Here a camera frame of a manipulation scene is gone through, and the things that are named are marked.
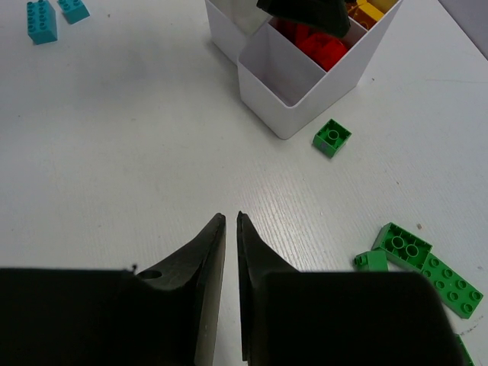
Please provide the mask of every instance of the green lego brick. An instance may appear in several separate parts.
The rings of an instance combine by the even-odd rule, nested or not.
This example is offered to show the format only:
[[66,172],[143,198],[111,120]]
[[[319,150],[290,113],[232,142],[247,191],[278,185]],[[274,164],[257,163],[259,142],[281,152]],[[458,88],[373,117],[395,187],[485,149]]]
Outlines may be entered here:
[[330,120],[313,138],[313,145],[332,158],[344,145],[351,133],[343,126]]
[[432,246],[394,223],[388,223],[378,234],[373,249],[384,250],[388,260],[401,268],[421,271]]
[[461,318],[469,319],[483,295],[444,262],[429,253],[422,270],[442,301]]
[[456,334],[455,336],[456,336],[457,343],[459,343],[459,346],[461,347],[461,353],[463,354],[464,364],[466,366],[474,366],[474,362],[471,359],[470,354],[467,353],[466,346],[464,345],[463,340],[461,339],[461,336],[458,334]]
[[356,255],[354,266],[358,271],[388,271],[387,255],[382,250]]

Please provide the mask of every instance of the lego brick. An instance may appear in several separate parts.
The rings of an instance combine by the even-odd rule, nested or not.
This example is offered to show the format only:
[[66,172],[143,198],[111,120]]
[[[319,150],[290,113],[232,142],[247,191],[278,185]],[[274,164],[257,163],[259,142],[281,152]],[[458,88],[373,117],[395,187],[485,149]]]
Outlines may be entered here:
[[313,145],[332,158],[346,143],[351,133],[343,126],[330,120],[313,138]]
[[63,10],[64,18],[70,24],[77,23],[90,16],[82,0],[58,0],[58,4]]
[[461,347],[461,353],[462,353],[463,358],[464,358],[464,364],[466,366],[474,366],[474,362],[471,359],[470,354],[467,352],[466,346],[464,345],[463,340],[461,339],[461,336],[458,334],[456,334],[455,336],[456,336],[457,343]]
[[366,30],[370,30],[380,19],[384,16],[384,14],[376,9],[373,5],[366,2],[364,4],[359,5],[352,15],[353,19],[357,21],[361,26],[363,26]]
[[297,44],[298,48],[324,70],[329,71],[348,52],[344,44],[335,37],[315,33]]
[[483,299],[476,288],[432,253],[427,256],[422,273],[434,285],[448,308],[461,318],[469,319]]
[[35,44],[58,40],[56,12],[47,0],[27,3],[27,34]]
[[382,250],[374,250],[356,255],[354,266],[358,271],[388,271],[387,255]]
[[388,260],[401,268],[421,271],[432,246],[394,223],[388,223],[378,234],[373,249],[384,250]]
[[366,4],[368,1],[367,0],[357,0],[356,2],[346,2],[345,3],[345,10],[347,10],[348,15],[352,17],[354,13],[356,12],[356,9],[358,8],[359,5]]
[[312,31],[308,25],[305,24],[297,24],[295,30],[295,46],[299,47],[300,43],[304,42],[309,36]]

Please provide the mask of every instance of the yellow lego brick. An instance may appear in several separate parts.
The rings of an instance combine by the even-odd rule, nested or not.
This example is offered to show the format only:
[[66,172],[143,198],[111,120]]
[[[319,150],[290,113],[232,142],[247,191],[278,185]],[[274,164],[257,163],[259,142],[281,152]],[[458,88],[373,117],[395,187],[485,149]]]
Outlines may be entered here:
[[382,17],[383,13],[376,9],[373,5],[365,3],[359,5],[352,17],[360,25],[362,25],[367,30],[370,30]]
[[356,2],[347,2],[345,8],[348,11],[348,15],[352,17],[359,5],[367,4],[368,0],[357,0]]
[[364,4],[360,4],[359,8],[366,13],[371,19],[374,21],[380,21],[380,19],[383,17],[383,13],[376,9],[373,5],[371,5],[369,2],[364,2]]

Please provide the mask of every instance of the lego stud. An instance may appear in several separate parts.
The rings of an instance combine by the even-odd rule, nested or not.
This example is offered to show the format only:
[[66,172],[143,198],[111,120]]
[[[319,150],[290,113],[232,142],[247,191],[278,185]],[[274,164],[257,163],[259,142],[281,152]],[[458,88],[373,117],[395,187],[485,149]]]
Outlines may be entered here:
[[330,130],[327,133],[326,141],[331,145],[335,145],[338,138],[339,138],[339,132],[337,132],[336,130]]
[[154,269],[150,269],[148,271],[142,271],[137,275],[137,277],[140,277],[143,280],[154,280],[155,278],[160,278],[161,276],[162,273]]
[[431,258],[431,260],[429,261],[429,264],[430,264],[431,267],[434,267],[435,268],[435,267],[439,266],[441,263],[439,262],[438,259]]
[[450,269],[445,269],[444,271],[442,271],[442,275],[445,278],[451,278],[452,277],[452,271]]
[[416,257],[417,255],[419,255],[419,249],[413,245],[406,246],[406,254],[409,257]]
[[354,264],[355,265],[366,265],[367,263],[368,263],[368,260],[363,255],[360,255],[360,256],[354,258]]
[[481,294],[477,291],[472,291],[470,293],[470,298],[471,298],[471,300],[474,300],[474,301],[480,301],[481,300]]
[[442,282],[442,281],[434,282],[434,286],[439,290],[442,290],[445,287],[444,282]]
[[389,247],[393,247],[393,249],[400,250],[405,246],[405,242],[399,236],[394,236],[388,242]]
[[465,313],[472,313],[473,307],[468,303],[463,303],[462,309]]
[[463,280],[457,280],[456,281],[456,287],[460,290],[464,290],[466,288],[467,284],[466,281]]
[[450,293],[448,294],[448,299],[449,299],[450,301],[457,301],[457,300],[459,299],[459,295],[458,295],[458,294],[456,294],[455,292],[450,292]]

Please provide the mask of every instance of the container compartment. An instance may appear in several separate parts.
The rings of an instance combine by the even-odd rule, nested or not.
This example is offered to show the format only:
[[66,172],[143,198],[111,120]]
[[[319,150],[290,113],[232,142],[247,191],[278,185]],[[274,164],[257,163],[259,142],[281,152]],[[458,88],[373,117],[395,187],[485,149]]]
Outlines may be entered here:
[[288,107],[326,74],[270,24],[256,32],[239,61]]
[[205,0],[205,5],[212,41],[236,63],[249,36],[268,15],[246,0]]

